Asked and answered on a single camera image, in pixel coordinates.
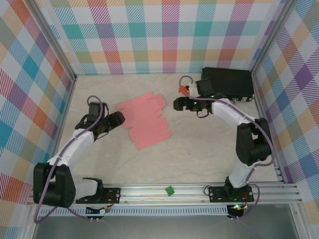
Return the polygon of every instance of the colorful plaid wall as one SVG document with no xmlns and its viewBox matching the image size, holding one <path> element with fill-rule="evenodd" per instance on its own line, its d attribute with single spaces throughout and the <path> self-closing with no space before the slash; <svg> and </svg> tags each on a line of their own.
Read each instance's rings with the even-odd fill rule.
<svg viewBox="0 0 319 239">
<path fill-rule="evenodd" d="M 256 83 L 289 182 L 319 237 L 319 0 L 299 0 Z"/>
<path fill-rule="evenodd" d="M 266 43 L 266 40 L 268 39 L 268 36 L 269 34 L 271 33 L 271 31 L 273 30 L 273 28 L 275 27 L 275 23 L 278 19 L 278 17 L 280 16 L 285 4 L 286 4 L 287 0 L 280 0 L 280 3 L 275 11 L 275 14 L 273 15 L 268 27 L 267 27 L 267 30 L 265 31 L 264 35 L 263 35 L 263 38 L 262 40 L 260 41 L 259 45 L 258 45 L 258 48 L 257 50 L 255 51 L 255 54 L 254 54 L 254 57 L 253 57 L 253 60 L 250 62 L 250 65 L 249 65 L 249 70 L 252 70 L 253 67 L 254 67 L 254 64 L 256 62 L 256 60 L 258 59 L 260 53 L 261 53 L 261 50 L 264 48 L 265 46 L 265 43 Z"/>
<path fill-rule="evenodd" d="M 53 151 L 71 80 L 22 0 L 0 0 L 0 239 L 15 239 L 33 167 Z"/>
<path fill-rule="evenodd" d="M 249 69 L 284 0 L 37 0 L 82 74 Z"/>
</svg>

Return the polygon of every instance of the beige surface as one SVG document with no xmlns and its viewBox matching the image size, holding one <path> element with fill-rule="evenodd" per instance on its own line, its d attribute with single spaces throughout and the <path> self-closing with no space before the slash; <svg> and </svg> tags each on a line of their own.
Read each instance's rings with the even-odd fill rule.
<svg viewBox="0 0 319 239">
<path fill-rule="evenodd" d="M 190 111 L 178 112 L 173 101 L 180 97 L 178 80 L 183 74 L 80 76 L 75 87 L 60 149 L 88 112 L 86 99 L 96 95 L 108 103 L 130 100 L 149 91 L 161 93 L 166 100 L 162 116 L 172 135 L 146 149 L 136 149 L 128 131 L 116 128 L 96 141 L 83 155 L 73 177 L 97 177 L 104 183 L 202 183 L 224 182 L 239 161 L 235 152 L 236 130 L 214 115 L 199 119 Z M 191 74 L 194 80 L 200 74 Z M 236 106 L 257 117 L 254 102 Z M 276 181 L 273 166 L 258 168 L 251 181 Z"/>
</svg>

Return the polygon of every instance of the black electronic device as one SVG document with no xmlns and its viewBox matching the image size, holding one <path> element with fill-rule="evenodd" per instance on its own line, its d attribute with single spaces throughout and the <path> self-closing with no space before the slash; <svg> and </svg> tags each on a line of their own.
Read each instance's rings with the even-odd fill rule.
<svg viewBox="0 0 319 239">
<path fill-rule="evenodd" d="M 196 81 L 201 97 L 222 93 L 226 98 L 237 101 L 251 101 L 254 98 L 253 80 L 250 71 L 205 67 L 201 80 Z"/>
</svg>

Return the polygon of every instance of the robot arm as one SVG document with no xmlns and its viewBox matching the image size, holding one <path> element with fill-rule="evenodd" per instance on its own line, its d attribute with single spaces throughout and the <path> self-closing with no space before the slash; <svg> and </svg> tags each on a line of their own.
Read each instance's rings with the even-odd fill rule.
<svg viewBox="0 0 319 239">
<path fill-rule="evenodd" d="M 189 85 L 188 90 L 190 95 L 198 97 L 199 94 L 196 93 L 194 85 Z M 233 200 L 238 198 L 238 195 L 241 195 L 244 190 L 247 190 L 247 180 L 256 164 L 266 160 L 271 154 L 270 146 L 265 137 L 246 117 L 255 121 L 266 132 L 267 136 L 271 138 L 269 126 L 264 118 L 256 119 L 248 115 L 240 116 L 227 104 L 221 103 L 220 101 L 224 101 L 231 104 L 221 93 L 214 94 L 211 97 L 219 99 L 219 101 L 213 102 L 180 97 L 174 101 L 173 105 L 177 111 L 183 111 L 184 107 L 186 110 L 194 112 L 206 109 L 211 114 L 221 117 L 230 126 L 237 129 L 236 153 L 240 161 L 237 163 L 234 171 L 226 178 L 224 186 L 228 198 Z"/>
<path fill-rule="evenodd" d="M 101 110 L 103 112 L 99 122 L 90 130 L 85 131 L 97 120 Z M 57 162 L 53 176 L 51 177 L 51 179 L 55 177 L 55 180 L 49 183 L 43 204 L 68 208 L 74 200 L 93 195 L 95 195 L 97 199 L 101 197 L 101 195 L 98 195 L 100 191 L 103 190 L 101 180 L 83 178 L 78 182 L 74 182 L 71 171 L 80 161 L 86 149 L 91 146 L 101 134 L 108 134 L 109 131 L 120 126 L 124 120 L 125 118 L 121 112 L 114 112 L 111 115 L 107 113 L 105 116 L 104 108 L 100 109 L 99 102 L 90 103 L 89 113 L 76 125 L 73 135 L 66 145 L 74 138 L 76 139 L 64 151 L 62 157 Z M 33 170 L 33 200 L 35 203 L 39 203 L 40 201 L 49 171 L 59 157 L 59 154 L 60 152 L 48 160 L 47 163 L 38 163 Z"/>
</svg>

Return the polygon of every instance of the green cube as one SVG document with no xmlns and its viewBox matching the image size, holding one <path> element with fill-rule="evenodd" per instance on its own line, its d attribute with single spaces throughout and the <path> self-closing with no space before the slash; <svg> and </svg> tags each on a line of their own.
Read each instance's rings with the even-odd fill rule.
<svg viewBox="0 0 319 239">
<path fill-rule="evenodd" d="M 175 193 L 174 189 L 173 189 L 171 186 L 169 186 L 169 187 L 166 188 L 165 190 L 166 190 L 166 192 L 167 192 L 167 194 L 168 194 L 169 196 L 171 196 L 171 195 L 173 195 L 173 194 Z"/>
</svg>

